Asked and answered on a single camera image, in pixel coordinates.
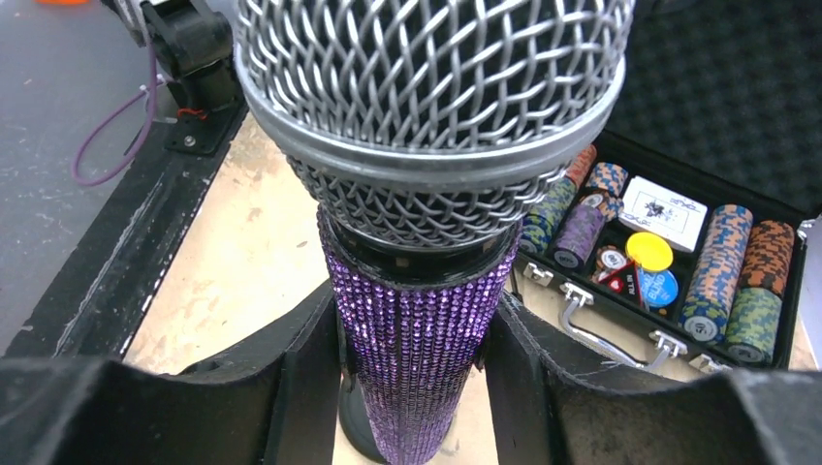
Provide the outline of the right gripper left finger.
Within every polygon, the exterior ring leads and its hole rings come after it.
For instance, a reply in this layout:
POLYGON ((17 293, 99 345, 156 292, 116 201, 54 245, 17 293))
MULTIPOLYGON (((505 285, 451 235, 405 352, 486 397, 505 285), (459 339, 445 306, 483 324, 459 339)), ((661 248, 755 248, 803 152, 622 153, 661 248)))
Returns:
POLYGON ((1 363, 5 464, 329 464, 333 291, 177 375, 104 357, 1 363))

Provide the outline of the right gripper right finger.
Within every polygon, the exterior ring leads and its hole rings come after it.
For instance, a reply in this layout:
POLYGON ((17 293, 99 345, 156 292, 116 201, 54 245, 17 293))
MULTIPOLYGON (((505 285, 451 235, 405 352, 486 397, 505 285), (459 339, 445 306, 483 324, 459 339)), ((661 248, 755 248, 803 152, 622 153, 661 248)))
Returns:
POLYGON ((817 464, 821 376, 677 382, 607 359, 505 294, 486 379, 502 464, 817 464))

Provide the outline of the black round-base mic stand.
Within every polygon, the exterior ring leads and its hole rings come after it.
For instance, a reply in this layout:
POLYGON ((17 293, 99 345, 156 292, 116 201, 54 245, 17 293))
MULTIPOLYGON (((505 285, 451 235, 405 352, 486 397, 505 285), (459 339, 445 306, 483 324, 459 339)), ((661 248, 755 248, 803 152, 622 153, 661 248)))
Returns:
POLYGON ((353 376, 343 375, 338 392, 338 418, 348 442, 365 458, 384 464, 367 416, 364 396, 353 376))

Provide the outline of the purple glitter microphone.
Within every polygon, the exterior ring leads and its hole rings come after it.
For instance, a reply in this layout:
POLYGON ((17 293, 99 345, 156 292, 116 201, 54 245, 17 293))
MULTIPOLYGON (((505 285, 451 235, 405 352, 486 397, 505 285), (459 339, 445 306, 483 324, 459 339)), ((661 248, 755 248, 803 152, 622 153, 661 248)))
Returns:
POLYGON ((241 1, 237 75, 318 202, 342 357, 390 464, 437 454, 522 218, 603 130, 632 1, 241 1))

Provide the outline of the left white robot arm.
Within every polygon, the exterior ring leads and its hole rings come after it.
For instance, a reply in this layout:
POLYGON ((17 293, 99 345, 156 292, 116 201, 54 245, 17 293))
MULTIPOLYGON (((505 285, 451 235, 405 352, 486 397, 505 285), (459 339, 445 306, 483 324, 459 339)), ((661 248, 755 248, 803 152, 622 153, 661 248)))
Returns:
POLYGON ((205 1, 107 1, 140 47, 150 46, 170 76, 178 106, 165 147, 213 156, 243 99, 233 63, 233 33, 225 15, 205 1))

